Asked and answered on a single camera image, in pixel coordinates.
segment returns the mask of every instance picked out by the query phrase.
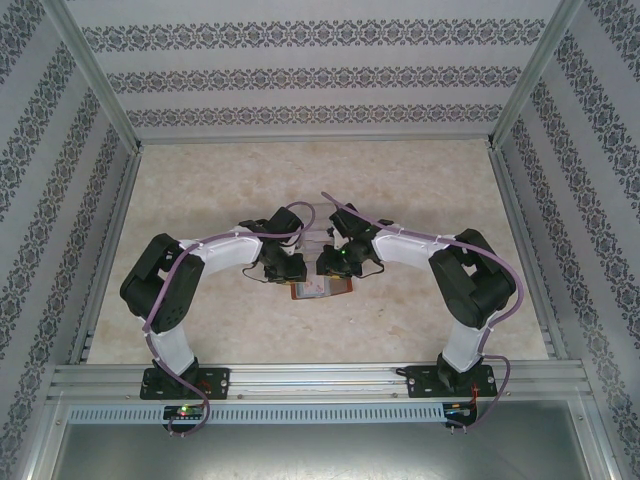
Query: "purple cable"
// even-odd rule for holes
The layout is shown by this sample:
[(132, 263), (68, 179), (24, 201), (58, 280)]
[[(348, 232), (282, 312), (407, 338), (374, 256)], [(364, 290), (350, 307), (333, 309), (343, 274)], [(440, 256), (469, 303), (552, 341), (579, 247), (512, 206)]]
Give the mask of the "purple cable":
[[(315, 222), (315, 220), (316, 220), (316, 209), (313, 208), (313, 205), (311, 205), (310, 203), (302, 202), (302, 201), (290, 203), (285, 208), (289, 209), (291, 207), (295, 207), (296, 205), (303, 205), (303, 206), (307, 207), (311, 211), (311, 220), (309, 221), (309, 223), (307, 225), (303, 226), (300, 230), (298, 230), (296, 232), (297, 235), (301, 235), (302, 233), (304, 233), (307, 230), (309, 230), (309, 228), (311, 228), (311, 225), (313, 225), (313, 222)], [(160, 307), (162, 306), (162, 301), (164, 300), (164, 297), (167, 294), (167, 289), (169, 288), (169, 285), (171, 284), (171, 281), (173, 280), (173, 277), (175, 276), (176, 271), (178, 270), (178, 267), (180, 266), (180, 263), (182, 263), (184, 258), (187, 255), (189, 255), (189, 253), (192, 252), (193, 250), (195, 250), (196, 248), (199, 248), (201, 246), (207, 245), (208, 243), (211, 243), (211, 242), (214, 242), (216, 240), (223, 239), (223, 238), (259, 237), (259, 238), (276, 238), (276, 239), (280, 239), (281, 238), (281, 239), (285, 239), (285, 238), (291, 238), (294, 235), (292, 235), (290, 233), (255, 233), (255, 232), (226, 232), (226, 233), (219, 233), (217, 235), (213, 235), (211, 237), (207, 237), (207, 238), (205, 238), (203, 240), (200, 240), (198, 243), (195, 243), (195, 244), (190, 245), (189, 247), (187, 247), (180, 255), (178, 255), (178, 258), (176, 258), (176, 261), (174, 262), (174, 264), (171, 266), (171, 269), (167, 273), (167, 278), (165, 279), (164, 284), (162, 285), (162, 288), (160, 288), (160, 292), (158, 293), (158, 297), (156, 298), (156, 301), (153, 304), (153, 307), (151, 308), (151, 311), (149, 312), (149, 316), (147, 317), (147, 320), (144, 322), (144, 325), (142, 326), (142, 331), (145, 334), (144, 335), (145, 336), (145, 340), (147, 342), (147, 346), (149, 347), (149, 350), (151, 351), (151, 355), (153, 355), (153, 358), (156, 360), (156, 362), (158, 363), (160, 368), (162, 368), (171, 378), (173, 378), (178, 383), (180, 383), (184, 387), (186, 387), (189, 390), (191, 390), (192, 392), (196, 393), (200, 398), (202, 398), (202, 402), (203, 402), (203, 405), (204, 405), (204, 408), (205, 408), (205, 413), (202, 416), (202, 420), (200, 421), (200, 423), (195, 425), (191, 430), (189, 430), (187, 432), (180, 433), (181, 437), (184, 438), (186, 436), (192, 435), (192, 434), (196, 433), (198, 430), (200, 430), (202, 427), (204, 427), (204, 425), (207, 423), (207, 420), (209, 419), (209, 415), (211, 413), (211, 404), (209, 403), (209, 399), (204, 394), (204, 392), (202, 392), (201, 390), (199, 390), (195, 386), (191, 385), (189, 382), (185, 381), (184, 379), (182, 379), (180, 377), (180, 375), (178, 375), (173, 370), (171, 370), (171, 368), (169, 368), (169, 366), (162, 361), (162, 359), (160, 358), (160, 355), (158, 354), (158, 351), (153, 346), (153, 342), (151, 341), (151, 335), (150, 335), (151, 334), (151, 323), (153, 323), (153, 320), (156, 317), (156, 315), (158, 313), (158, 310), (160, 310)], [(169, 430), (169, 435), (173, 435), (174, 434), (174, 431), (171, 429), (172, 423), (173, 423), (173, 419), (171, 419), (169, 421), (169, 425), (167, 426), (167, 429)]]
[(430, 235), (428, 233), (414, 232), (414, 231), (411, 231), (411, 230), (405, 230), (404, 228), (394, 228), (394, 227), (389, 226), (389, 225), (383, 225), (382, 223), (378, 222), (373, 217), (369, 217), (367, 215), (364, 215), (364, 214), (362, 214), (362, 213), (360, 213), (360, 212), (358, 212), (358, 211), (356, 211), (356, 210), (354, 210), (352, 208), (349, 208), (346, 205), (338, 202), (335, 198), (333, 198), (327, 192), (322, 192), (322, 196), (325, 197), (327, 200), (329, 200), (331, 203), (333, 203), (337, 208), (345, 210), (345, 211), (351, 213), (352, 215), (355, 215), (356, 217), (359, 217), (359, 218), (361, 218), (363, 220), (366, 220), (370, 224), (375, 225), (376, 227), (378, 227), (378, 228), (380, 228), (382, 230), (388, 230), (388, 231), (396, 233), (396, 234), (402, 233), (403, 235), (407, 235), (407, 236), (410, 236), (410, 237), (416, 237), (416, 238), (423, 238), (425, 240), (429, 240), (429, 241), (433, 241), (433, 242), (445, 243), (447, 245), (451, 245), (451, 246), (454, 246), (454, 247), (465, 248), (467, 250), (471, 250), (473, 252), (479, 253), (480, 255), (484, 255), (487, 258), (490, 258), (491, 260), (496, 262), (498, 265), (503, 267), (507, 272), (509, 272), (509, 274), (511, 275), (511, 277), (513, 278), (513, 280), (516, 283), (516, 290), (518, 291), (518, 298), (516, 300), (516, 303), (514, 303), (513, 306), (509, 310), (507, 310), (505, 313), (503, 313), (499, 317), (497, 317), (494, 320), (492, 320), (492, 321), (487, 323), (487, 327), (488, 328), (485, 330), (484, 334), (482, 335), (482, 338), (480, 339), (480, 344), (478, 345), (478, 353), (481, 356), (483, 356), (484, 358), (489, 358), (489, 359), (503, 360), (505, 362), (506, 366), (507, 366), (507, 371), (506, 371), (506, 374), (505, 374), (505, 377), (504, 377), (504, 381), (502, 382), (502, 385), (500, 386), (500, 389), (498, 390), (497, 395), (495, 396), (495, 398), (493, 399), (493, 401), (491, 402), (491, 404), (487, 408), (486, 412), (482, 415), (482, 417), (480, 417), (479, 420), (477, 420), (474, 423), (474, 425), (477, 425), (478, 423), (481, 423), (481, 420), (483, 420), (487, 416), (487, 414), (489, 412), (491, 412), (491, 410), (493, 410), (493, 408), (495, 407), (496, 403), (498, 402), (498, 400), (502, 396), (502, 392), (504, 392), (504, 389), (507, 386), (507, 382), (509, 381), (509, 375), (511, 373), (511, 364), (509, 363), (509, 360), (507, 359), (507, 357), (504, 357), (502, 355), (483, 355), (482, 352), (484, 350), (484, 346), (487, 343), (487, 340), (489, 338), (489, 335), (491, 334), (491, 330), (493, 329), (493, 327), (495, 325), (497, 325), (498, 323), (505, 321), (507, 318), (509, 318), (511, 315), (513, 315), (520, 308), (520, 306), (522, 305), (522, 302), (524, 300), (524, 284), (522, 283), (522, 280), (520, 279), (520, 276), (516, 273), (516, 271), (513, 269), (513, 267), (511, 265), (509, 265), (503, 259), (498, 257), (496, 254), (491, 253), (488, 250), (485, 250), (484, 248), (476, 247), (475, 245), (469, 245), (469, 244), (463, 243), (463, 242), (458, 242), (457, 240), (451, 240), (451, 239), (448, 239), (448, 238), (438, 237), (437, 235)]

